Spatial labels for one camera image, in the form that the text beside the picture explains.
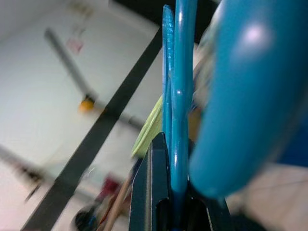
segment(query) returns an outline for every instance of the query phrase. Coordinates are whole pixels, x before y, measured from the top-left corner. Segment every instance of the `blue plastic part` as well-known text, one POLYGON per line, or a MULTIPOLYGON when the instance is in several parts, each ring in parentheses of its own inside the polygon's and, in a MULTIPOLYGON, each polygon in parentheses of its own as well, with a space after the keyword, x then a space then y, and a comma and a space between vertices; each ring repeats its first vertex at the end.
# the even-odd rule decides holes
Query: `blue plastic part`
POLYGON ((174 32, 174 75, 171 78, 171 189, 174 222, 180 223, 188 177, 188 122, 193 98, 193 43, 197 0, 177 0, 174 32))
POLYGON ((212 92, 190 181, 220 198, 243 187, 299 122, 308 92, 308 2, 225 1, 212 92))
POLYGON ((171 83, 170 78, 174 67, 174 18, 168 5, 163 7, 163 116, 162 128, 166 136, 166 143, 171 162, 171 83))
POLYGON ((308 167, 308 113, 277 163, 308 167))

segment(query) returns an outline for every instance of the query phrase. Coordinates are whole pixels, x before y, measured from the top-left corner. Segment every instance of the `blue rod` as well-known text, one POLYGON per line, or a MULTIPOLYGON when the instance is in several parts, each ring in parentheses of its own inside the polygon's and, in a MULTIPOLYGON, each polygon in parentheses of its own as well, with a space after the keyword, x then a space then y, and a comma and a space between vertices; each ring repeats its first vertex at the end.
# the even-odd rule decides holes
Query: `blue rod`
POLYGON ((163 7, 163 132, 166 136, 166 143, 171 163, 171 85, 170 78, 174 67, 174 17, 168 5, 163 7))
POLYGON ((225 1, 212 92, 190 181, 220 198, 243 187, 293 134, 308 93, 308 4, 225 1))
POLYGON ((174 225, 178 226, 188 177, 188 122, 193 98, 193 43, 197 0, 177 0, 175 13, 174 76, 171 78, 174 225))

